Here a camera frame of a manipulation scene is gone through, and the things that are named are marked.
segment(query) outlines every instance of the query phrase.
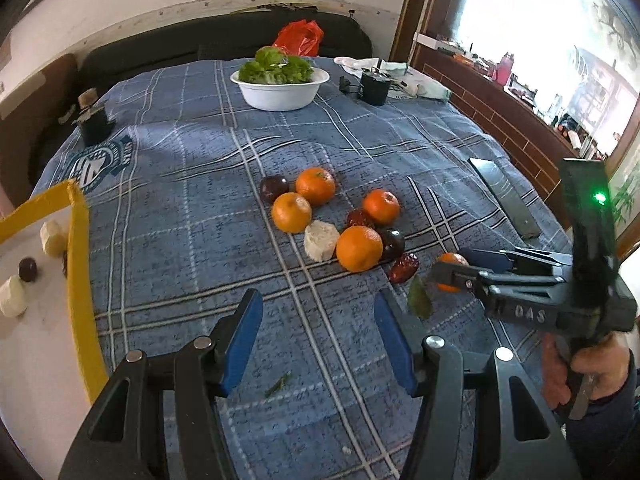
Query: bowl of lettuce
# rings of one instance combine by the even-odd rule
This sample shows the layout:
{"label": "bowl of lettuce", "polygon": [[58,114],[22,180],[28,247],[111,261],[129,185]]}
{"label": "bowl of lettuce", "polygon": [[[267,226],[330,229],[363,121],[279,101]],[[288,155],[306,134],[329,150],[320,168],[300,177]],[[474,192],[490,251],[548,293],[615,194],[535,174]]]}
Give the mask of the bowl of lettuce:
{"label": "bowl of lettuce", "polygon": [[279,48],[264,46],[231,81],[239,85],[249,106],[269,112],[287,112],[307,106],[316,97],[320,85],[329,81],[327,72],[310,65],[306,59],[287,56]]}

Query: pink bottle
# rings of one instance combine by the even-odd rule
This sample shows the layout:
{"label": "pink bottle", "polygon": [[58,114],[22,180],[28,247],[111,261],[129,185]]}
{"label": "pink bottle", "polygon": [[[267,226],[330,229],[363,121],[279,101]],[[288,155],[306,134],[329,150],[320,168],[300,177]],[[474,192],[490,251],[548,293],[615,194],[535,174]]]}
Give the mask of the pink bottle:
{"label": "pink bottle", "polygon": [[502,56],[500,63],[495,69],[494,72],[494,81],[498,83],[500,86],[505,86],[509,78],[511,77],[511,70],[513,69],[513,54],[509,54],[508,52]]}

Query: black phone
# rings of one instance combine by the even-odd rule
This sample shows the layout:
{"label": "black phone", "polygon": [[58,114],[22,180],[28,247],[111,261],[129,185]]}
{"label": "black phone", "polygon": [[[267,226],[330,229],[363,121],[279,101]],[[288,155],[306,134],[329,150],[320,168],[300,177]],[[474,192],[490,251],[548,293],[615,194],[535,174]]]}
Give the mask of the black phone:
{"label": "black phone", "polygon": [[478,172],[486,186],[523,240],[540,236],[540,226],[520,198],[509,178],[495,162],[470,158],[469,163]]}

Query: orange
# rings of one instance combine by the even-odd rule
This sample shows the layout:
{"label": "orange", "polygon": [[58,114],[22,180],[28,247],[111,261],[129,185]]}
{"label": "orange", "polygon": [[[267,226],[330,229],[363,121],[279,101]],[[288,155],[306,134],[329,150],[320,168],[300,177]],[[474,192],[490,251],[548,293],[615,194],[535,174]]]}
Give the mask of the orange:
{"label": "orange", "polygon": [[309,168],[298,175],[296,192],[305,197],[311,205],[322,205],[334,195],[335,180],[323,168]]}
{"label": "orange", "polygon": [[398,199],[384,189],[374,189],[364,197],[362,208],[379,225],[391,225],[400,213]]}
{"label": "orange", "polygon": [[[441,254],[438,258],[439,262],[446,262],[448,264],[460,264],[468,266],[469,262],[464,259],[464,256],[461,256],[458,253],[444,253]],[[436,283],[438,288],[444,292],[460,292],[460,289],[456,286],[451,285],[443,285],[442,283]]]}
{"label": "orange", "polygon": [[311,206],[298,193],[285,193],[273,203],[271,218],[281,231],[301,233],[311,222]]}
{"label": "orange", "polygon": [[382,238],[370,227],[354,225],[345,229],[335,246],[341,266],[351,272],[375,267],[382,256]]}

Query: human hand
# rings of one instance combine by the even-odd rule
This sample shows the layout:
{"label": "human hand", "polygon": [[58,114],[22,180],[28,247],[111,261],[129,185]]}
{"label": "human hand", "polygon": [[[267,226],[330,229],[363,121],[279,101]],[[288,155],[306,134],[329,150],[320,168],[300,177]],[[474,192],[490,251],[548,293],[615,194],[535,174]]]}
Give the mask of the human hand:
{"label": "human hand", "polygon": [[[571,360],[571,369],[579,374],[597,374],[591,400],[615,394],[625,384],[629,368],[629,347],[622,334],[611,333],[596,346],[583,348]],[[542,396],[552,410],[571,399],[566,385],[567,367],[558,354],[554,336],[542,339]]]}

